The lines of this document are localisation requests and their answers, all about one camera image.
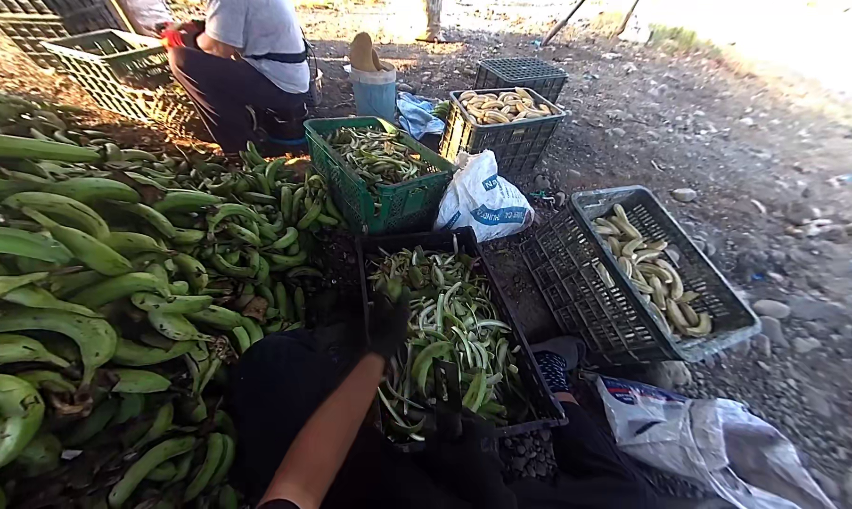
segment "white plastic bag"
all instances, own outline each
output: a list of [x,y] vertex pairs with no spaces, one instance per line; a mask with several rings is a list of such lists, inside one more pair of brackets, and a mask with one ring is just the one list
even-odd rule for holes
[[618,448],[643,463],[700,481],[739,509],[835,509],[794,444],[741,403],[603,376],[596,389]]
[[472,226],[477,242],[505,237],[533,224],[533,207],[514,184],[499,176],[492,150],[458,154],[457,173],[445,189],[432,229]]

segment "white t-shirt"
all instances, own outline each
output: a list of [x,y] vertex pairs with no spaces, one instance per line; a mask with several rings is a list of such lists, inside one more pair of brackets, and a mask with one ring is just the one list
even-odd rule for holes
[[[303,34],[291,0],[209,0],[206,34],[245,55],[299,53]],[[304,93],[310,86],[306,63],[285,64],[248,58],[246,61],[288,93]]]

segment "blue cloth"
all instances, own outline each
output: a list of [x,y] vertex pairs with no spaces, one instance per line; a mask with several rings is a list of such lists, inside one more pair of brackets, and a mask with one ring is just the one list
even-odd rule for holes
[[398,111],[401,113],[401,127],[419,140],[427,132],[441,134],[445,122],[432,116],[432,103],[420,95],[403,91],[398,93]]

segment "green plastic crate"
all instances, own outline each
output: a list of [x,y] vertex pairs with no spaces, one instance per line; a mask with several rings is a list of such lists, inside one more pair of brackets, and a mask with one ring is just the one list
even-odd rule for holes
[[363,179],[338,155],[325,137],[341,127],[372,127],[399,132],[389,122],[375,117],[315,119],[304,122],[313,167],[330,185],[332,198],[354,233],[364,235],[429,231],[439,212],[439,203],[454,174],[454,165],[400,131],[400,143],[413,148],[420,158],[438,171],[399,184],[377,184],[382,206],[376,212]]
[[152,90],[172,81],[168,54],[153,37],[100,30],[42,45],[101,108],[139,121],[152,120],[144,104]]

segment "wooden stick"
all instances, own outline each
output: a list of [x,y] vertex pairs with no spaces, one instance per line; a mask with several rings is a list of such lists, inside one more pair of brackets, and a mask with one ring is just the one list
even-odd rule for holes
[[637,8],[638,3],[639,0],[633,0],[633,5],[631,6],[631,9],[627,11],[627,15],[624,16],[624,21],[621,22],[621,26],[619,26],[618,30],[612,34],[612,37],[617,37],[618,35],[624,33],[624,29],[627,28],[627,21],[630,20],[631,16],[633,16],[633,9]]
[[577,5],[574,6],[573,9],[571,9],[571,13],[568,14],[567,17],[565,17],[563,20],[556,23],[555,26],[553,26],[551,30],[549,30],[548,32],[545,33],[545,37],[542,38],[542,43],[539,44],[539,45],[545,46],[546,44],[548,44],[548,41],[552,40],[552,37],[556,36],[556,33],[558,33],[562,28],[565,28],[565,25],[567,25],[567,22],[569,22],[571,20],[571,17],[573,16],[573,14],[577,12],[577,9],[579,9],[580,6],[582,6],[583,2],[585,2],[585,1],[586,0],[580,0],[579,2],[577,2]]

